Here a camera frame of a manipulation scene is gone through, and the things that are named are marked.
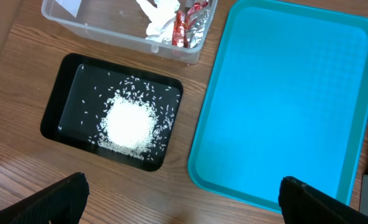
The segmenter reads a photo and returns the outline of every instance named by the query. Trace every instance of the wooden table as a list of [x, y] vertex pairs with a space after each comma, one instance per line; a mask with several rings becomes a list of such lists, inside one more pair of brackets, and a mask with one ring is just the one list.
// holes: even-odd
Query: wooden table
[[[74, 173], [84, 172], [91, 195], [82, 223], [283, 223], [281, 215], [196, 187], [187, 159], [229, 9], [220, 1], [201, 60], [181, 62], [80, 38], [24, 0], [0, 56], [0, 210]], [[368, 17], [368, 0], [298, 0]], [[43, 138], [40, 121], [62, 58], [70, 52], [178, 78], [185, 95], [157, 172], [145, 172]], [[358, 209], [368, 171], [368, 127], [351, 207]]]

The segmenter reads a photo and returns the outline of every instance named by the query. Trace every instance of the white tissue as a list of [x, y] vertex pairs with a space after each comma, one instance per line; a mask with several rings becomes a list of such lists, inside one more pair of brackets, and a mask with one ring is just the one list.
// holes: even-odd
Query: white tissue
[[174, 32], [174, 22], [176, 12], [179, 9], [179, 1], [177, 0], [154, 0], [157, 7], [154, 7], [147, 0], [136, 0], [141, 9], [149, 17], [149, 23], [146, 29], [146, 39], [156, 42], [163, 42], [172, 38]]

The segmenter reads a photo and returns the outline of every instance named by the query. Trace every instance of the blue rectangular tray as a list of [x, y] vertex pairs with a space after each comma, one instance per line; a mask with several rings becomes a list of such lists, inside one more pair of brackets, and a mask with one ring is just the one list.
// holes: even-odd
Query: blue rectangular tray
[[349, 204], [368, 117], [368, 19], [231, 9], [188, 162], [199, 187], [280, 212], [293, 176]]

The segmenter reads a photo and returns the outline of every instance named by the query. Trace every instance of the transparent storage box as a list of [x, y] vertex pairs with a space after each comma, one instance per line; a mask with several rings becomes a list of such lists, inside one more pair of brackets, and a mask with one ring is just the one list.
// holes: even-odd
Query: transparent storage box
[[[186, 0], [179, 0], [179, 2], [180, 9], [185, 10]], [[82, 0], [76, 17], [63, 8], [57, 0], [44, 0], [41, 11], [47, 19], [58, 22], [79, 36], [195, 64], [199, 61], [217, 0], [211, 0], [210, 3], [210, 16], [205, 26], [204, 38], [193, 49], [146, 40], [149, 19], [135, 0]]]

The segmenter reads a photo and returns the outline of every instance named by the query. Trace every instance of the black object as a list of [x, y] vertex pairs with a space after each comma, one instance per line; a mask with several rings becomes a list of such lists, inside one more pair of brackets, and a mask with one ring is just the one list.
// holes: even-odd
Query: black object
[[368, 224], [368, 217], [294, 177], [281, 182], [279, 206], [286, 224]]
[[83, 173], [75, 173], [0, 211], [0, 224], [76, 224], [90, 194]]
[[[150, 83], [149, 90], [144, 83]], [[132, 85], [136, 85], [134, 90], [131, 89]], [[119, 90], [121, 93], [126, 87], [126, 91], [132, 94], [145, 91], [144, 102], [157, 99], [156, 114], [160, 116], [158, 125], [161, 125], [165, 118], [175, 119], [183, 93], [179, 80], [79, 54], [69, 54], [62, 60], [41, 122], [42, 135], [139, 169], [159, 169], [163, 164], [171, 135], [169, 128], [160, 134], [162, 139], [158, 139], [150, 152], [141, 155], [144, 160], [97, 144], [97, 138], [100, 137], [97, 124], [106, 115], [104, 102], [113, 98], [115, 91]], [[168, 114], [165, 113], [166, 108], [169, 108]]]

